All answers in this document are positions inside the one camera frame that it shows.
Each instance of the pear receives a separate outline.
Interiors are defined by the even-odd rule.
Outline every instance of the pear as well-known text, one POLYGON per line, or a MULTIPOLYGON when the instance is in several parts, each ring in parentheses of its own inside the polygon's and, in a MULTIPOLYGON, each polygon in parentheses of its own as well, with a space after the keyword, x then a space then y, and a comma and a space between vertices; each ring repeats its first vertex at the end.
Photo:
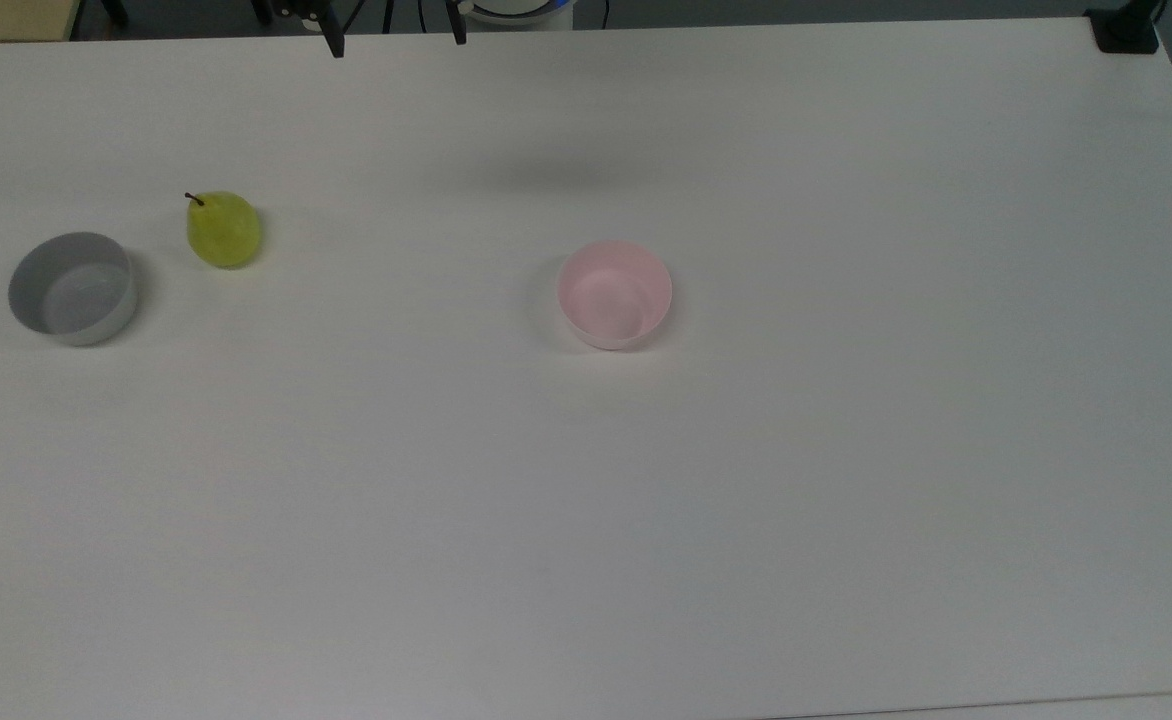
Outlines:
POLYGON ((188 240, 195 254, 219 269, 243 265, 255 254, 263 227, 247 201, 224 190, 185 196, 188 240))

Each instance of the table surface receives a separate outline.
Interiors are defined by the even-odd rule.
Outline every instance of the table surface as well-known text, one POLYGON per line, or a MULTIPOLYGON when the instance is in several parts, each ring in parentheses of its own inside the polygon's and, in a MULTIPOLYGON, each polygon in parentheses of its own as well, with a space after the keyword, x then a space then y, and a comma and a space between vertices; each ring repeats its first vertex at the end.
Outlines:
POLYGON ((1172 68, 1086 20, 0 47, 0 716, 1172 692, 1172 68), (261 210, 209 269, 183 192, 261 210), (132 252, 100 347, 39 242, 132 252), (557 315, 586 242, 676 283, 557 315))
POLYGON ((1172 720, 1172 694, 950 709, 871 712, 860 720, 1172 720))
POLYGON ((0 41, 68 40, 79 0, 0 0, 0 41))

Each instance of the bowl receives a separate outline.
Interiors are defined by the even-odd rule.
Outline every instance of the bowl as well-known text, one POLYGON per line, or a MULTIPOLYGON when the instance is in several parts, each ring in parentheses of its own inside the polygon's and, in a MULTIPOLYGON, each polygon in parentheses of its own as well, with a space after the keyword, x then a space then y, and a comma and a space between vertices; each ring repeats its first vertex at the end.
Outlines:
POLYGON ((73 232, 43 242, 9 280, 9 310, 25 327, 66 345, 101 342, 132 319, 137 283, 111 238, 73 232))
POLYGON ((670 310, 667 266, 636 243, 592 242, 559 269, 559 310, 573 333, 601 349, 633 347, 670 310))

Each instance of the cable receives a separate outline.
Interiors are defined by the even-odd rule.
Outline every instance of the cable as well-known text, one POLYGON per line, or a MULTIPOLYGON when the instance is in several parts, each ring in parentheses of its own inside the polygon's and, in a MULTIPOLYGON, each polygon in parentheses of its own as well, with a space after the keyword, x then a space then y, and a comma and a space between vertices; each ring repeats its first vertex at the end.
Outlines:
POLYGON ((381 35, 390 35, 390 18, 395 16, 395 0, 386 0, 386 13, 381 15, 381 35))
POLYGON ((359 14, 359 11, 361 11, 363 8, 363 4, 367 4, 367 1, 368 0, 359 0, 357 4, 354 5, 354 11, 350 11, 350 16, 347 18, 347 23, 345 23, 345 26, 342 26, 342 35, 345 35, 345 33, 347 33, 347 32, 350 30, 350 23, 354 22, 354 18, 356 18, 356 15, 359 14))

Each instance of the floor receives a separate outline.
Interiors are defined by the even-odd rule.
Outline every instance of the floor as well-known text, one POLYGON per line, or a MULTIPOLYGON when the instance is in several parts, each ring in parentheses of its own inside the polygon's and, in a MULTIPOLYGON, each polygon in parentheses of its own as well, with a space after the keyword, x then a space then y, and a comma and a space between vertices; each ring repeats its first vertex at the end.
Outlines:
MULTIPOLYGON (((123 0, 130 15, 125 28, 111 27, 100 0, 84 0, 77 40, 139 38, 243 38, 304 35, 301 23, 279 20, 263 27, 248 0, 123 0)), ((333 0, 340 19, 356 0, 333 0)), ((604 21, 605 0, 578 0, 575 26, 595 28, 604 21)), ((1078 16, 1089 6, 1115 8, 1120 0, 612 0, 611 28, 724 26, 724 23, 826 23, 864 20, 1078 16)), ((381 29, 384 0, 368 0, 352 33, 381 29)), ((448 32, 441 0, 423 1, 425 27, 448 32)), ((391 32, 421 32, 417 6, 398 0, 391 32)), ((1172 57, 1172 0, 1159 22, 1159 35, 1172 57)))

